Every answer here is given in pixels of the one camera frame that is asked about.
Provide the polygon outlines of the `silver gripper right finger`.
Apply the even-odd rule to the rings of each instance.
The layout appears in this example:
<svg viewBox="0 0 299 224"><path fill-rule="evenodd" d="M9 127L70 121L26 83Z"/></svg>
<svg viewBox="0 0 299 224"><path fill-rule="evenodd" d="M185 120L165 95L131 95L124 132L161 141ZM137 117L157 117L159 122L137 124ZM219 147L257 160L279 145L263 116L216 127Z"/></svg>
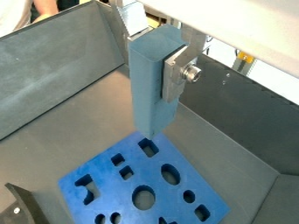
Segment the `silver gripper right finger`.
<svg viewBox="0 0 299 224"><path fill-rule="evenodd" d="M163 63L163 99L172 102L183 93L184 84L193 83L200 78L201 70L196 60L201 54L205 34L181 25L181 40L184 45L171 54Z"/></svg>

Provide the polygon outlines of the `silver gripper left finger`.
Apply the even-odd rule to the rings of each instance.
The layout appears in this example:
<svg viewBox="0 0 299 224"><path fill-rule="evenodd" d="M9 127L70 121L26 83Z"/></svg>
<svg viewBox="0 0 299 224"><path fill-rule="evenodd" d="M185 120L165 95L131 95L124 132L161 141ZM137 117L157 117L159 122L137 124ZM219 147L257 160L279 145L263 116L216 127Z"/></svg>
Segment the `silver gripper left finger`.
<svg viewBox="0 0 299 224"><path fill-rule="evenodd" d="M124 40L135 40L149 31L145 8L137 0L109 0Z"/></svg>

